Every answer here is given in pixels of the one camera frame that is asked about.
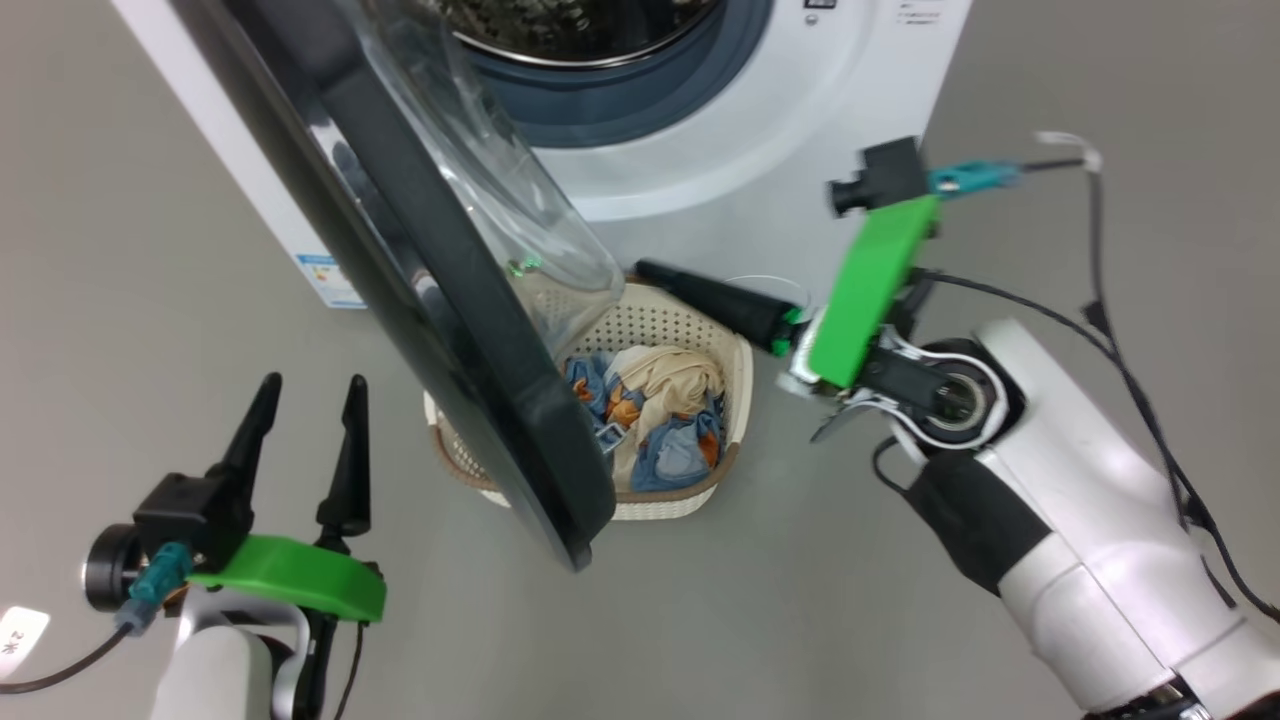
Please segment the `white laundry basket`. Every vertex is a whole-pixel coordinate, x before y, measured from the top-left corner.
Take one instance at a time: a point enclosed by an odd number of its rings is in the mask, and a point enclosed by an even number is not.
[[[728,474],[737,457],[751,407],[751,346],[724,325],[675,300],[666,292],[628,283],[622,300],[584,333],[570,355],[618,352],[636,345],[673,345],[695,350],[714,360],[724,377],[724,452],[719,464],[703,482],[668,492],[618,492],[614,520],[667,520],[682,518],[701,507]],[[426,420],[440,460],[456,478],[480,491],[498,505],[507,505],[498,486],[489,479],[424,393]]]

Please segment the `white washing machine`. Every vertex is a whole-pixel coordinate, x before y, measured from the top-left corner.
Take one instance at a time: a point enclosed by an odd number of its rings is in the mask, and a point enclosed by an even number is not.
[[[362,306],[324,228],[264,154],[252,113],[233,102],[228,60],[184,8],[200,0],[114,3],[321,297]],[[856,218],[832,217],[824,183],[858,169],[860,149],[924,132],[969,0],[440,6],[620,263],[650,256],[719,278],[780,275],[822,301],[859,229]]]

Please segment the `beige cloth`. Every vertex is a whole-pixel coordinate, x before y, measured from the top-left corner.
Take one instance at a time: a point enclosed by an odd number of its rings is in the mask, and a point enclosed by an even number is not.
[[[692,415],[705,410],[707,393],[714,397],[724,392],[724,378],[710,357],[669,345],[640,345],[618,352],[604,377],[612,378],[614,373],[623,387],[645,397],[640,418],[613,451],[613,484],[630,491],[640,441],[676,413]]]

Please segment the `floor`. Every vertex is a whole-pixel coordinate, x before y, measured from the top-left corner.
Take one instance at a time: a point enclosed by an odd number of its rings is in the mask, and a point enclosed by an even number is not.
[[[611,527],[588,573],[561,571],[442,473],[417,384],[372,318],[321,306],[106,4],[0,13],[0,607],[52,615],[23,676],[106,633],[79,594],[91,541],[165,471],[220,454],[270,370],[285,393],[256,529],[312,536],[358,372],[375,530],[355,544],[392,593],[348,717],[1078,716],[1000,603],[874,483],[883,429],[864,419],[808,446],[815,410],[769,391],[767,361],[746,450],[714,500],[687,520]],[[1027,156],[1043,128],[1103,150],[1117,331],[1242,570],[1272,598],[1277,28],[1268,0],[983,0],[928,137],[937,163]],[[928,264],[1065,311],[1085,300],[1078,176],[946,218]],[[1011,311],[942,291],[920,337]],[[1027,322],[1149,450],[1092,350]],[[172,633],[127,642],[73,685],[0,701],[0,715],[142,717]],[[351,642],[344,630],[334,691]]]

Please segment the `washing machine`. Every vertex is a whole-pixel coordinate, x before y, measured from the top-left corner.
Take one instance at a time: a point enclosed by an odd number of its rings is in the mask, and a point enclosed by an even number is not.
[[[227,60],[183,12],[192,3],[114,3],[321,297],[361,306],[287,178],[271,177],[219,72]],[[856,218],[832,217],[826,182],[847,178],[863,147],[924,133],[969,12],[969,0],[438,5],[623,266],[652,256],[718,278],[777,275],[814,302],[858,232]]]
[[[572,569],[613,516],[561,369],[649,256],[812,301],[826,183],[924,131],[966,0],[114,0],[321,297],[367,306]],[[764,288],[786,293],[783,288]]]

